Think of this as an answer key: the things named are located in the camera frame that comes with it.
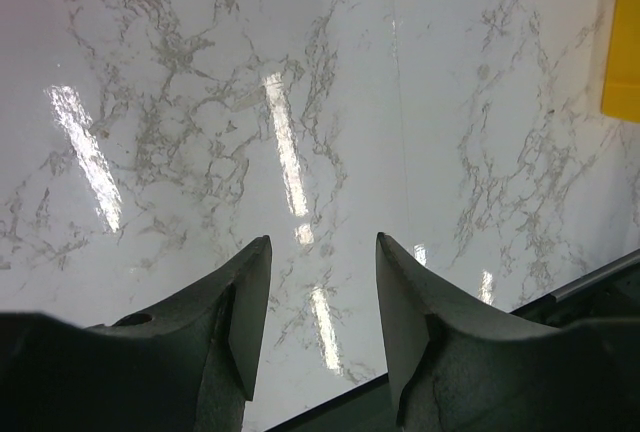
textured plastic surface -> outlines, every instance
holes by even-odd
[[[239,432],[270,276],[262,237],[111,327],[0,314],[0,430]]]
[[[389,386],[405,432],[639,430],[639,319],[554,329],[458,289],[389,236],[378,235],[377,252]],[[406,307],[424,314],[429,333],[417,366],[409,339],[423,326],[393,317]]]
[[[617,0],[602,112],[640,122],[640,0]]]

marble wall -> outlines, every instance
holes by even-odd
[[[272,237],[262,431],[385,372],[383,230],[510,310],[638,244],[614,0],[0,0],[0,307],[112,323]]]

glossy surface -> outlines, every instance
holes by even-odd
[[[273,242],[261,431],[385,371],[375,234],[509,310],[638,246],[614,0],[0,0],[0,306],[112,323]]]

yellow panel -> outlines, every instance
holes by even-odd
[[[640,0],[617,0],[602,112],[640,122]]]

hole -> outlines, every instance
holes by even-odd
[[[153,317],[149,314],[143,314],[138,312],[136,314],[127,315],[121,318],[118,322],[112,325],[112,327],[128,327],[130,325],[141,325],[151,322]]]

